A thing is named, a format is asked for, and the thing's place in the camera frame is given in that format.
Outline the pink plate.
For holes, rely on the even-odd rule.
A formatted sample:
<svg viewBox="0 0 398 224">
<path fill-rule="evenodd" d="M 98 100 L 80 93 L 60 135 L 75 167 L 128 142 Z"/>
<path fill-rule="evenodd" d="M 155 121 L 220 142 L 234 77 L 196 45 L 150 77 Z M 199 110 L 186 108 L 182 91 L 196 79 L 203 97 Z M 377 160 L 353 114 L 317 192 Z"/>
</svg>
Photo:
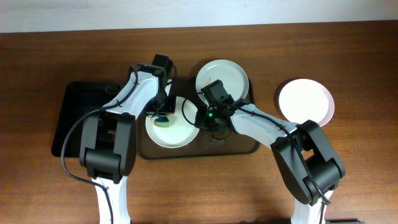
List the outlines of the pink plate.
<svg viewBox="0 0 398 224">
<path fill-rule="evenodd" d="M 315 80 L 304 78 L 283 85 L 277 95 L 277 105 L 285 119 L 293 123 L 312 120 L 324 126 L 335 113 L 335 102 L 329 90 Z"/>
</svg>

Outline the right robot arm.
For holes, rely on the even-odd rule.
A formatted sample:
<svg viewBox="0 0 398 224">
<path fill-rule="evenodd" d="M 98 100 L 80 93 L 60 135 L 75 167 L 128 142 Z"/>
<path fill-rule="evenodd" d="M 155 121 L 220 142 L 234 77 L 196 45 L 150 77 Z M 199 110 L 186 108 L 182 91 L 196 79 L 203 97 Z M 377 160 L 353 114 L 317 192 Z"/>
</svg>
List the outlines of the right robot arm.
<svg viewBox="0 0 398 224">
<path fill-rule="evenodd" d="M 273 117 L 247 100 L 199 107 L 195 126 L 228 129 L 271 149 L 285 186 L 295 199 L 291 223 L 325 223 L 326 208 L 346 170 L 318 123 Z"/>
</svg>

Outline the green yellow sponge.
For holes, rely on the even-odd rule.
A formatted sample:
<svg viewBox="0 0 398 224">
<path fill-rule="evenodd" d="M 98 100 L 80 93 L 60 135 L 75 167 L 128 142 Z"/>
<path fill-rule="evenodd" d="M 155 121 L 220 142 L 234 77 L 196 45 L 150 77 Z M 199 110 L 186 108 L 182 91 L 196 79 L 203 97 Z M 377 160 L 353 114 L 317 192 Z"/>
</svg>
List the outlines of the green yellow sponge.
<svg viewBox="0 0 398 224">
<path fill-rule="evenodd" d="M 154 120 L 154 125 L 159 128 L 168 128 L 170 126 L 170 121 L 167 117 L 158 117 Z"/>
</svg>

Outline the white cream plate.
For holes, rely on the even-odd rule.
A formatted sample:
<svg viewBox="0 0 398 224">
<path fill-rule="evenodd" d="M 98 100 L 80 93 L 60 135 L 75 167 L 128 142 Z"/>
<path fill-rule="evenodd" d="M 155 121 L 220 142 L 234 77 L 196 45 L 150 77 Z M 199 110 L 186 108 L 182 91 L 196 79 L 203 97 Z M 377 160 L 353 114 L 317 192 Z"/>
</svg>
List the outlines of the white cream plate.
<svg viewBox="0 0 398 224">
<path fill-rule="evenodd" d="M 169 121 L 168 127 L 157 126 L 155 121 L 158 117 L 146 118 L 147 134 L 156 144 L 166 148 L 178 148 L 187 145 L 196 138 L 199 129 L 190 124 L 185 117 L 191 123 L 194 123 L 198 109 L 190 100 L 186 100 L 183 107 L 184 117 L 182 113 L 184 100 L 183 97 L 176 97 L 174 112 L 166 115 Z"/>
</svg>

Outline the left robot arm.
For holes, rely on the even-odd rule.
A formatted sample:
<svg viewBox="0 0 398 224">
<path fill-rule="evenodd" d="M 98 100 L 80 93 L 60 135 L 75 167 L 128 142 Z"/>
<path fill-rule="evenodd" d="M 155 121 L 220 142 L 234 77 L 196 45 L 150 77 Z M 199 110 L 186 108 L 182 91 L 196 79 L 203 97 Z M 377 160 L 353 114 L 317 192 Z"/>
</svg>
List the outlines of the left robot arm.
<svg viewBox="0 0 398 224">
<path fill-rule="evenodd" d="M 87 184 L 97 191 L 100 223 L 130 223 L 127 177 L 136 160 L 136 120 L 157 113 L 169 97 L 175 65 L 139 64 L 129 69 L 127 83 L 99 109 L 84 115 L 79 160 Z"/>
</svg>

